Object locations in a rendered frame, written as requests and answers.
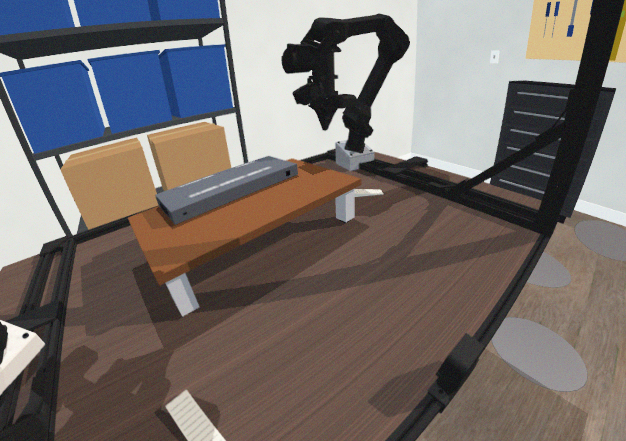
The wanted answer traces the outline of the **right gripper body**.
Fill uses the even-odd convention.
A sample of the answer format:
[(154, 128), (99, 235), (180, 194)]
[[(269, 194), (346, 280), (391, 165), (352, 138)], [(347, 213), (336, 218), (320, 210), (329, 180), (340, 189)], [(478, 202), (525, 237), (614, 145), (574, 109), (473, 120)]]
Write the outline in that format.
[[(311, 78), (312, 82), (316, 82), (316, 78), (320, 79), (325, 92), (325, 98), (317, 98), (316, 100), (312, 101), (310, 105), (323, 104), (323, 106), (325, 107), (338, 109), (357, 106), (357, 98), (355, 95), (338, 95), (338, 91), (335, 91), (335, 79), (338, 79), (338, 75), (335, 75), (335, 71), (312, 72), (312, 76), (309, 76), (309, 78)], [(332, 98), (330, 99), (331, 96)]]

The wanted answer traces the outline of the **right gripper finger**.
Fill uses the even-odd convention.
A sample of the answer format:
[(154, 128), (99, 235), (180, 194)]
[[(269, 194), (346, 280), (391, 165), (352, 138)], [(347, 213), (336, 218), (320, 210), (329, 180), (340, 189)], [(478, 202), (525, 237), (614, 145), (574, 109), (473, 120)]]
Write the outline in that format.
[[(323, 106), (322, 105), (308, 105), (309, 107), (311, 107), (317, 114), (319, 122), (321, 124), (322, 130), (323, 130), (323, 123), (322, 123), (322, 112), (319, 110), (318, 106)], [(324, 131), (324, 130), (323, 130)]]
[[(329, 125), (338, 108), (325, 107), (325, 106), (319, 106), (318, 108), (322, 112), (323, 130), (326, 131), (328, 130)], [(331, 109), (325, 110), (327, 108), (331, 108)]]

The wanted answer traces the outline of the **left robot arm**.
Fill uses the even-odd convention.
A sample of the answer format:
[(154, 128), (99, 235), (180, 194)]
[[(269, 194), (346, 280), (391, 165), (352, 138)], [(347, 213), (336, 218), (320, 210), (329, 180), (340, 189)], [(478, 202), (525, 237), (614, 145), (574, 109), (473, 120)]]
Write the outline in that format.
[(0, 364), (3, 361), (4, 349), (7, 346), (8, 332), (7, 326), (0, 322)]

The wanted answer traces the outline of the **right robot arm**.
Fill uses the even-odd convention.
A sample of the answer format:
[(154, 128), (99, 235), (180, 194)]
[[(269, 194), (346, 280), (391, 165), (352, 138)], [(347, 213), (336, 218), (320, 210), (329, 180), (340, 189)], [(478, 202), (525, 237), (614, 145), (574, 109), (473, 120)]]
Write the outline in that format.
[[(319, 17), (314, 20), (311, 29), (300, 42), (302, 45), (288, 43), (282, 56), (282, 67), (287, 74), (311, 70), (334, 71), (334, 52), (341, 52), (337, 44), (351, 36), (373, 32), (376, 32), (380, 40), (378, 58), (357, 98), (357, 106), (345, 108), (342, 116), (345, 127), (349, 129), (344, 149), (359, 153), (364, 151), (365, 138), (371, 136), (374, 131), (369, 124), (371, 106), (392, 65), (400, 60), (409, 48), (409, 36), (390, 16), (384, 14), (349, 19)], [(307, 84), (292, 92), (296, 104), (305, 106), (318, 97), (325, 98), (322, 82), (318, 78), (315, 81), (312, 82), (311, 78), (307, 78)]]

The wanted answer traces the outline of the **brown wooden stand with white legs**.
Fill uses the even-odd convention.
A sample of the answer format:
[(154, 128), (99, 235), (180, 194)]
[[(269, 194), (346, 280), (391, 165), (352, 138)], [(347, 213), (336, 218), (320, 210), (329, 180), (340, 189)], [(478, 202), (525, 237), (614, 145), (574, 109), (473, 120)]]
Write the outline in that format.
[(186, 272), (333, 199), (337, 219), (347, 223), (355, 217), (360, 178), (287, 161), (297, 163), (298, 175), (176, 225), (159, 206), (128, 217), (158, 284), (168, 285), (182, 317), (200, 307)]

